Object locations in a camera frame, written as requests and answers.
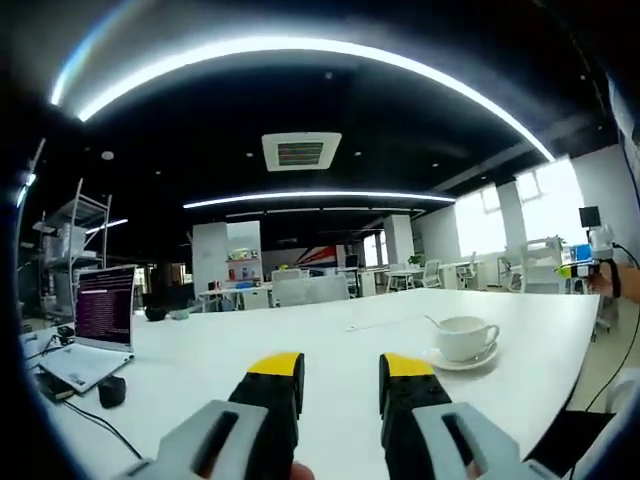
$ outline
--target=desk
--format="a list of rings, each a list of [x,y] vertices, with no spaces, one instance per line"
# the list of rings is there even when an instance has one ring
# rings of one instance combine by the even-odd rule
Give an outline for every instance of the desk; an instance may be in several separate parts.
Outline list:
[[[215,297],[216,295],[233,295],[240,293],[249,293],[249,292],[259,292],[259,291],[271,291],[273,289],[273,284],[271,283],[263,283],[258,287],[248,287],[248,288],[221,288],[218,290],[207,290],[206,292],[202,292],[198,294],[198,299],[202,300],[202,313],[205,313],[205,299],[209,297]]]
[[[397,288],[398,279],[400,279],[400,278],[404,278],[404,283],[405,283],[406,290],[409,289],[409,284],[412,285],[411,288],[415,288],[413,286],[413,276],[414,275],[419,275],[422,272],[423,272],[422,270],[417,269],[417,268],[407,268],[407,269],[404,269],[404,270],[389,270],[388,272],[386,272],[386,274],[387,274],[387,293],[389,293],[389,291],[391,289],[391,282],[392,282],[393,279],[396,280],[396,288]]]
[[[497,362],[438,372],[454,401],[479,409],[525,457],[567,401],[596,318],[597,295],[514,295],[419,288],[279,309],[196,313],[188,320],[134,318],[135,359],[121,407],[100,407],[96,389],[72,402],[111,422],[155,458],[160,438],[212,399],[227,399],[247,368],[275,352],[305,353],[304,410],[296,460],[318,479],[388,479],[380,446],[378,359],[422,356],[436,320],[478,315],[501,328]],[[62,438],[96,478],[134,461],[119,440],[62,405],[46,402]]]
[[[355,278],[356,297],[362,296],[361,289],[360,289],[360,275],[358,274],[358,267],[338,267],[336,268],[336,273],[345,273],[347,275],[353,274],[353,277]],[[348,286],[349,286],[349,277],[347,277],[347,287]]]

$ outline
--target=laptop keyboard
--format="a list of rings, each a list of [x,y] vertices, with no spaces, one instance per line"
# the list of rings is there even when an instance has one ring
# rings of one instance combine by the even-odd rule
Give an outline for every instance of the laptop keyboard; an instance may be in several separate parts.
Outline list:
[[[92,386],[126,363],[131,354],[73,345],[43,357],[40,365],[79,388]]]

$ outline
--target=white coffee cup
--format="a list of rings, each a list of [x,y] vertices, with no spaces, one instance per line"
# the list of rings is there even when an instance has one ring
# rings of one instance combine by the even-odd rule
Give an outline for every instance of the white coffee cup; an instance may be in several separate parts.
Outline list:
[[[452,362],[464,362],[487,351],[500,334],[500,327],[478,317],[451,317],[439,325],[437,346]]]

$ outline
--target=air conditioning vent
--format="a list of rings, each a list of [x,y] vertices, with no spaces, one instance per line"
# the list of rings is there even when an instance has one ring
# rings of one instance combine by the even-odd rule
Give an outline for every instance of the air conditioning vent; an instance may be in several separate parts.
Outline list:
[[[290,167],[296,165],[318,165],[323,143],[279,143],[278,165]]]
[[[329,168],[342,135],[330,132],[276,133],[262,137],[270,172]]]

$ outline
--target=laptop screen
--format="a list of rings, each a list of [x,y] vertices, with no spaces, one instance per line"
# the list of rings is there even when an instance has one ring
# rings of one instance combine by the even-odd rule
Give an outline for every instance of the laptop screen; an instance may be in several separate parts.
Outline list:
[[[135,267],[79,275],[76,336],[131,344],[131,304]]]

